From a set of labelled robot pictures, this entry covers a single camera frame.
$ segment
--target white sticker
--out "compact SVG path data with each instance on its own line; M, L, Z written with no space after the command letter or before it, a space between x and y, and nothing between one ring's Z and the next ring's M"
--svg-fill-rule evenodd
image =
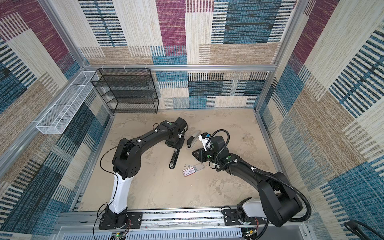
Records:
M189 167L187 169L183 170L184 177L191 175L192 173L195 173L195 169L193 167Z

